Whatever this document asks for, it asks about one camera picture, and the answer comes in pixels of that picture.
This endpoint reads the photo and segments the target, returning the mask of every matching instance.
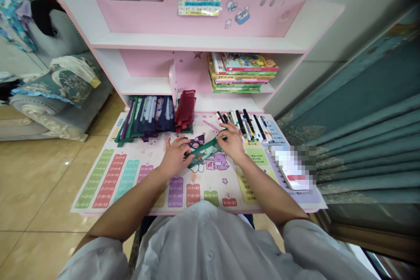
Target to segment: curtain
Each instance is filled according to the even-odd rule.
[[[338,221],[420,227],[420,6],[277,120]]]

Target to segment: beige floor tile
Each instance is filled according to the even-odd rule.
[[[83,233],[25,232],[0,268],[0,279],[55,279]]]
[[[133,246],[135,235],[136,233],[133,233],[133,235],[122,244],[122,251],[127,256],[127,260],[130,260],[131,248]]]
[[[29,225],[28,231],[87,232],[91,228],[97,217],[82,217],[77,213],[70,213],[70,208],[106,139],[106,136],[87,138],[83,148]]]
[[[22,232],[0,232],[0,266],[22,236]]]
[[[274,238],[278,248],[282,252],[286,252],[284,250],[284,241],[280,235],[280,232],[277,230],[274,223],[268,218],[266,214],[254,214],[254,226],[256,230],[268,230],[271,236]]]
[[[43,139],[3,142],[0,155],[0,231],[24,231],[83,142]]]
[[[99,111],[99,117],[88,133],[94,136],[108,136],[118,116],[124,111],[124,108],[125,105],[122,99],[114,91]]]

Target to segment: wall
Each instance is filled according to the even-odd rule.
[[[273,116],[285,113],[313,90],[323,76],[339,69],[352,55],[390,25],[411,0],[318,0],[338,2],[346,9],[287,83],[265,108]]]

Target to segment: child's hand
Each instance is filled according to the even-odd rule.
[[[219,124],[227,130],[222,130],[217,135],[217,143],[219,143],[223,152],[226,153],[233,161],[238,162],[243,157],[246,157],[244,147],[242,145],[242,134],[236,128],[236,126],[228,121],[227,124]]]
[[[178,175],[193,161],[194,156],[190,155],[184,159],[184,153],[190,153],[191,148],[188,143],[190,139],[185,139],[185,135],[180,135],[171,144],[171,138],[166,139],[166,152],[163,156],[162,163],[157,170],[165,177],[166,181],[175,175]]]

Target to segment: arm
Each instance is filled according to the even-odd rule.
[[[296,201],[246,155],[239,134],[240,131],[235,125],[228,122],[228,124],[220,124],[220,126],[228,130],[221,131],[218,134],[217,142],[223,151],[241,168],[259,205],[279,231],[282,232],[284,225],[291,220],[304,219],[310,221],[309,216]],[[227,141],[223,141],[222,137],[227,137]]]
[[[172,145],[170,138],[166,140],[166,152],[161,165],[104,212],[80,241],[74,253],[98,237],[125,242],[135,232],[144,216],[149,213],[155,196],[161,193],[160,188],[193,160],[192,155],[184,159],[184,153],[191,152],[191,148],[186,145],[191,140],[184,137],[185,135],[180,135]]]

